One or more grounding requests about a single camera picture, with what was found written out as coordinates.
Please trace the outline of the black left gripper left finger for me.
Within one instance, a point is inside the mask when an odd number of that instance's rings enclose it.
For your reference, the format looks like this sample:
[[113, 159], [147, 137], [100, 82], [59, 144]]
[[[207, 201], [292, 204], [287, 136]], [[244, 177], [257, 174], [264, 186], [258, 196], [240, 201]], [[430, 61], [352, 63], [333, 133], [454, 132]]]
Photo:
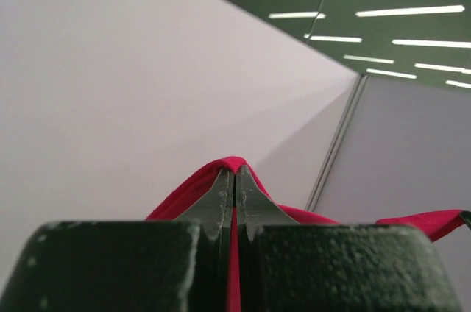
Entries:
[[172, 221], [56, 221], [26, 242], [3, 311], [223, 311], [233, 174]]

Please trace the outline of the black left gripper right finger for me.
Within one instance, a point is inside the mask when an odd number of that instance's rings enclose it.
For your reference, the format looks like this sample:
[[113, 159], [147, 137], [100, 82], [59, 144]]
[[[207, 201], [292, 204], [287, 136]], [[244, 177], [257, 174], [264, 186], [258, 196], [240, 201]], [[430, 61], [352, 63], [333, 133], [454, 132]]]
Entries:
[[243, 311], [460, 311], [431, 240], [410, 225], [300, 224], [235, 176]]

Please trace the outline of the crimson red t-shirt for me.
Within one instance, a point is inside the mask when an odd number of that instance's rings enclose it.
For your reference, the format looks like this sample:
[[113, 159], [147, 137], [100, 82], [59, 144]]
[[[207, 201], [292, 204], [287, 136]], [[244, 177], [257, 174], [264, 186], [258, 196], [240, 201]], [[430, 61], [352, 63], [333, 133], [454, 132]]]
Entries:
[[[189, 209], [205, 194], [221, 170], [235, 174], [248, 163], [242, 157], [225, 157], [214, 160], [194, 172], [172, 191], [146, 218], [148, 220], [173, 220]], [[338, 222], [319, 214], [280, 205], [279, 208], [300, 224], [337, 224]], [[465, 224], [470, 226], [470, 212], [466, 210], [438, 210], [411, 216], [378, 219], [376, 224], [401, 224], [416, 227], [434, 242]], [[230, 234], [229, 283], [227, 286], [227, 311], [241, 310], [239, 262], [236, 261], [239, 245], [235, 233]]]

